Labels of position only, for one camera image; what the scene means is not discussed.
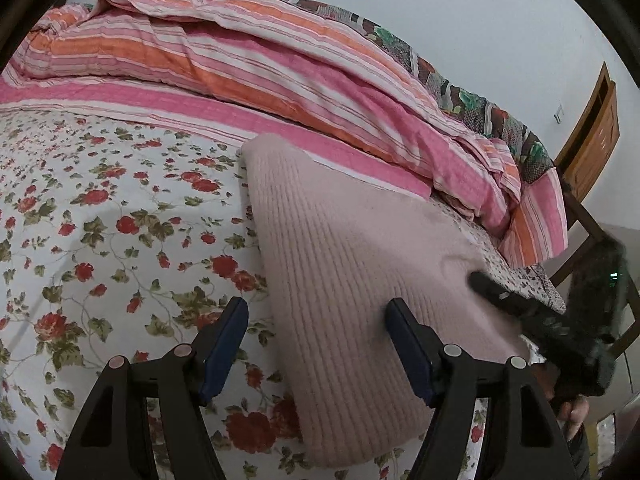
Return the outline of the right hand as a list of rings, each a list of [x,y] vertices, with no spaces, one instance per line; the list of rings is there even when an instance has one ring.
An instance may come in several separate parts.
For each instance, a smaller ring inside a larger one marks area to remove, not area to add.
[[[563,429],[565,440],[570,442],[577,436],[589,414],[588,399],[582,394],[577,396],[558,396],[560,390],[556,386],[560,377],[558,369],[549,362],[533,364],[530,371],[537,379],[538,385],[550,404],[555,403],[553,411],[556,420]]]

